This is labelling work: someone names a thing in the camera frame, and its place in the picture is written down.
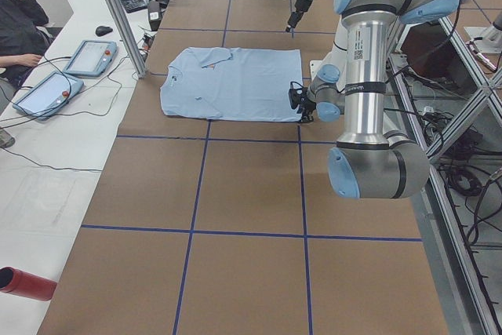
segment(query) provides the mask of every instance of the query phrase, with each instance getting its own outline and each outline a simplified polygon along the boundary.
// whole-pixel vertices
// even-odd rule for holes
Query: red cylinder
[[[12,267],[0,269],[0,292],[40,301],[53,298],[56,282]]]

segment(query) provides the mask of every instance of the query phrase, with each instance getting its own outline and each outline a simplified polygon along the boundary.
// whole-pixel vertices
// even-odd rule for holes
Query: black shirt
[[[0,0],[0,56],[43,55],[47,43],[35,26],[49,22],[36,0]],[[2,76],[13,80],[30,70],[25,66],[11,66]]]

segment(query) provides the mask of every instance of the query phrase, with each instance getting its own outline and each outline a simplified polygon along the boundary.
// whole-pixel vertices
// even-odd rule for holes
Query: person
[[[18,89],[50,45],[37,29],[48,22],[36,0],[0,0],[0,75]]]

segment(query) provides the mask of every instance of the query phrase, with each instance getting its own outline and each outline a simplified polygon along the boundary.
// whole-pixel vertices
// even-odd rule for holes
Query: white table
[[[140,27],[149,29],[147,11],[131,13],[128,19],[139,41],[144,33]],[[98,38],[94,34],[98,25],[111,26],[114,32]],[[46,57],[70,56],[83,39],[118,43],[118,54],[105,75],[127,54],[104,0],[85,0]],[[63,68],[66,63],[67,60],[56,65]],[[55,68],[50,64],[38,67],[24,85],[34,86],[52,71]],[[131,61],[126,59],[112,74],[123,87],[107,116],[56,116],[9,128],[9,133],[16,138],[10,151],[43,165],[103,169],[136,85],[134,72]],[[86,79],[85,87],[96,82],[96,79]],[[104,79],[76,96],[61,112],[102,114],[109,108],[118,87],[117,83]],[[19,91],[14,100],[24,93]],[[9,105],[0,121],[19,116]],[[0,122],[0,126],[24,119]],[[99,173],[39,168],[0,150],[0,268],[11,266],[58,281],[99,178]],[[49,302],[0,293],[0,332],[37,333],[48,306]]]

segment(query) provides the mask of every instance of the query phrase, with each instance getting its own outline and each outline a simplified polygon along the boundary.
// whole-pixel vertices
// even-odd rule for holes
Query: person's arm
[[[36,0],[13,0],[19,9],[37,26],[45,25],[49,18]]]
[[[0,56],[0,67],[7,68],[16,65],[34,67],[41,58],[41,56],[35,54]]]

